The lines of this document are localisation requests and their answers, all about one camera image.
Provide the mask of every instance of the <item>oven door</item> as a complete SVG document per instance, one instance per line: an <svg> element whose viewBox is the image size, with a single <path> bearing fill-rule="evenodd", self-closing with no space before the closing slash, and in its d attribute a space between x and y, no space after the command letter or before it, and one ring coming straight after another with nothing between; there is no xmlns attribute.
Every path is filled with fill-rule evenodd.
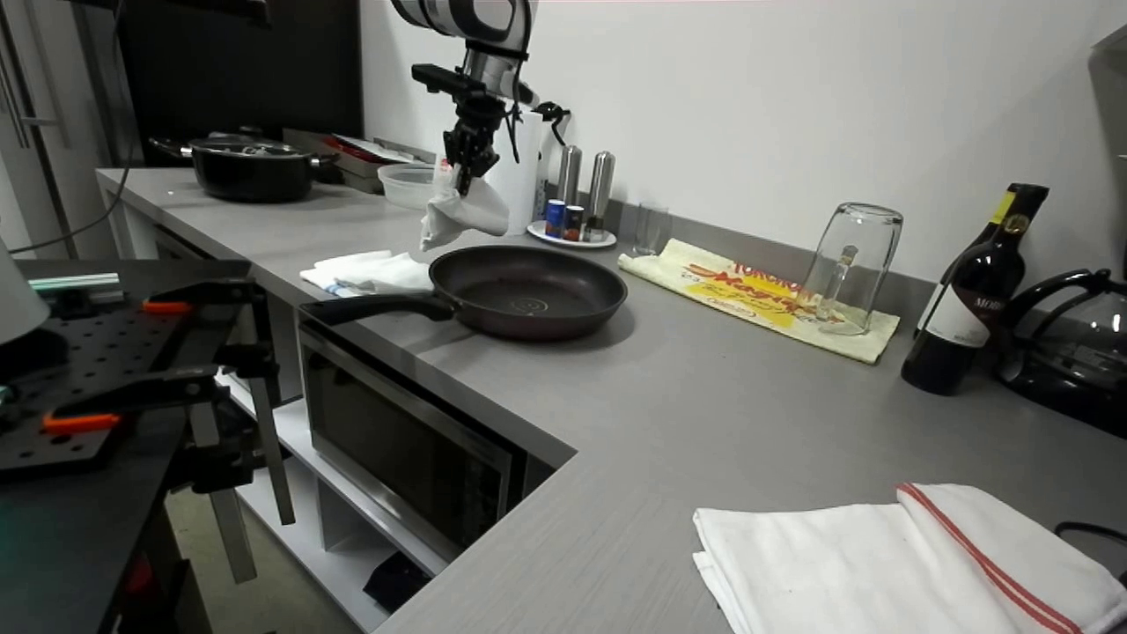
<svg viewBox="0 0 1127 634"><path fill-rule="evenodd" d="M303 325L303 358L315 447L397 533L452 561L512 507L520 450L504 437L318 325Z"/></svg>

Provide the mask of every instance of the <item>black pot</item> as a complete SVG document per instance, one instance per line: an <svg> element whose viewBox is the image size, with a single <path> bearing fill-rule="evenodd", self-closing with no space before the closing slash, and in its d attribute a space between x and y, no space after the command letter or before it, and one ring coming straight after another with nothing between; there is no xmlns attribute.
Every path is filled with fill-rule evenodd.
<svg viewBox="0 0 1127 634"><path fill-rule="evenodd" d="M1016 296L993 326L996 377L1055 412L1127 437L1127 284L1067 270Z"/></svg>
<svg viewBox="0 0 1127 634"><path fill-rule="evenodd" d="M197 142L190 157L204 193L223 200L303 200L319 162L278 142L241 137Z"/></svg>

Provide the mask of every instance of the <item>white towel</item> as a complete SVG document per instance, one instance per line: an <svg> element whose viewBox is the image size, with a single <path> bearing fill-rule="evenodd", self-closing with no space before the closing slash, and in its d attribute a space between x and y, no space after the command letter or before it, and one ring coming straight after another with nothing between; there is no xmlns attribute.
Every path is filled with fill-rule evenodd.
<svg viewBox="0 0 1127 634"><path fill-rule="evenodd" d="M318 262L309 270L298 270L298 274L331 296L433 290L426 263L390 251L363 251L363 254Z"/></svg>
<svg viewBox="0 0 1127 634"><path fill-rule="evenodd" d="M972 485L901 485L899 504L694 513L699 571L735 634L1109 631L1122 586Z"/></svg>

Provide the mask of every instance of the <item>glass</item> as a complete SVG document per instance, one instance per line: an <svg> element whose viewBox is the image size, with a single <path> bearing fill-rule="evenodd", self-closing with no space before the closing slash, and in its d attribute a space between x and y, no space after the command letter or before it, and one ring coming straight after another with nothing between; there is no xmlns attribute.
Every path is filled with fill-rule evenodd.
<svg viewBox="0 0 1127 634"><path fill-rule="evenodd" d="M906 216L847 200L827 217L802 283L808 321L823 335L866 335Z"/></svg>
<svg viewBox="0 0 1127 634"><path fill-rule="evenodd" d="M623 209L621 241L631 258L659 258L668 242L668 216L662 209Z"/></svg>

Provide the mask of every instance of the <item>frying pan handle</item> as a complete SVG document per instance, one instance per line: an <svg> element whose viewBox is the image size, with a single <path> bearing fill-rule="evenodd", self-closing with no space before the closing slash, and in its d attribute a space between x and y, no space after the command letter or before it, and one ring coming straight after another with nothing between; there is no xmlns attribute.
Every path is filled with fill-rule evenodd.
<svg viewBox="0 0 1127 634"><path fill-rule="evenodd" d="M456 308L433 291L349 296L349 301L305 302L305 315L319 325L349 325L349 321L363 321L373 315L393 315L393 309L426 315L429 321L456 316Z"/></svg>

